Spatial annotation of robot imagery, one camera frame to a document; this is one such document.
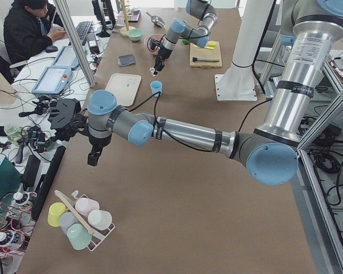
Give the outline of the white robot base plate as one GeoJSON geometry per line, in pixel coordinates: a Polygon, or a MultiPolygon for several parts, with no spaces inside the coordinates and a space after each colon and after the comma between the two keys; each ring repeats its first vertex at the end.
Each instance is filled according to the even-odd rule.
{"type": "Polygon", "coordinates": [[[248,76],[233,75],[231,79],[223,74],[216,74],[214,84],[218,101],[257,101],[251,73],[248,76]]]}

